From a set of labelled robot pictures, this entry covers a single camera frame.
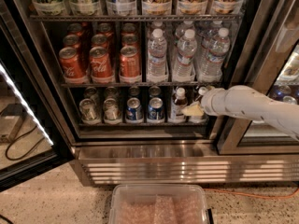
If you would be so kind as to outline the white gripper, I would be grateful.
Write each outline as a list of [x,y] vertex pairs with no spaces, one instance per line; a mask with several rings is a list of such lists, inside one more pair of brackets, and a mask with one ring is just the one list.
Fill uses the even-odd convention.
[[228,116],[230,111],[227,109],[226,96],[229,91],[223,88],[215,88],[206,92],[201,101],[201,107],[199,104],[188,105],[184,107],[181,112],[185,116],[203,116],[204,111],[209,116]]

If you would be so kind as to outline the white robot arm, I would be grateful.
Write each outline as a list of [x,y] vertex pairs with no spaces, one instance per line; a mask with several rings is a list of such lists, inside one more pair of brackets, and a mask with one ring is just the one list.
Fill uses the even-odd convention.
[[182,113],[262,120],[295,140],[299,138],[299,105],[273,100],[248,86],[214,88],[203,95],[200,104],[188,105]]

